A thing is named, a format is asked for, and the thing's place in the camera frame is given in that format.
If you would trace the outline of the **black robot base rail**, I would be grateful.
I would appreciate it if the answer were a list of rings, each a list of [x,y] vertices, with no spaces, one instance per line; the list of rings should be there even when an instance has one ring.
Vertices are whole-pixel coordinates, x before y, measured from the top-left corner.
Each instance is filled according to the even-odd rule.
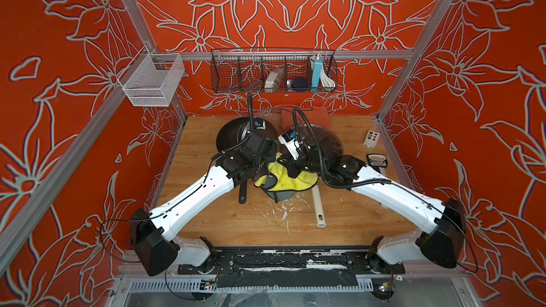
[[[220,288],[265,287],[366,290],[405,273],[402,264],[386,264],[367,245],[218,247],[202,267],[179,264],[179,275],[209,275]]]

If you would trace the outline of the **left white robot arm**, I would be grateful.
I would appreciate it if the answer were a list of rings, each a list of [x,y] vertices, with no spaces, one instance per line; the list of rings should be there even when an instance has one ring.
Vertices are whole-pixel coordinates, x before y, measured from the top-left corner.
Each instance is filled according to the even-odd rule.
[[[130,244],[146,273],[154,277],[170,266],[206,266],[214,247],[203,238],[178,238],[183,227],[204,208],[276,160],[280,143],[265,130],[251,132],[241,145],[221,152],[207,173],[182,193],[130,219]]]

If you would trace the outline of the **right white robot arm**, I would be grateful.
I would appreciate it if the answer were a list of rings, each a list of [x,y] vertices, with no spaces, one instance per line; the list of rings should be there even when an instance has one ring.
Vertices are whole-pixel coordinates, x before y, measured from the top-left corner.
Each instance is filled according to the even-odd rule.
[[[457,267],[466,236],[459,201],[417,193],[353,156],[325,156],[317,146],[285,146],[284,150],[289,169],[318,173],[327,186],[371,198],[416,226],[410,233],[377,237],[368,253],[371,264],[379,267],[429,260],[443,268]]]

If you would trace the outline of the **glass pot lid black knob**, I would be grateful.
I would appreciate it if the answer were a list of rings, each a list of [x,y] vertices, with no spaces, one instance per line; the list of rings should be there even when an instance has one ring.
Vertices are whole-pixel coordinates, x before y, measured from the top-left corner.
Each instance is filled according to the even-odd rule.
[[[279,203],[291,198],[297,192],[295,190],[281,190],[281,191],[272,191],[276,180],[273,177],[267,177],[266,181],[262,185],[262,190],[274,200],[275,203]]]

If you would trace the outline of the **yellow microfiber cloth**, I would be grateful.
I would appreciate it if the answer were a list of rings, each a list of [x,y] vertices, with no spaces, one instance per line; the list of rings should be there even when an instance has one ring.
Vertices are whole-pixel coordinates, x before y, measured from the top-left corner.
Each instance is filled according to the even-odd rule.
[[[290,177],[287,168],[277,161],[281,155],[277,153],[276,161],[268,163],[269,173],[259,177],[254,182],[255,187],[269,192],[300,192],[311,189],[317,184],[319,180],[317,173],[302,171],[296,178]]]

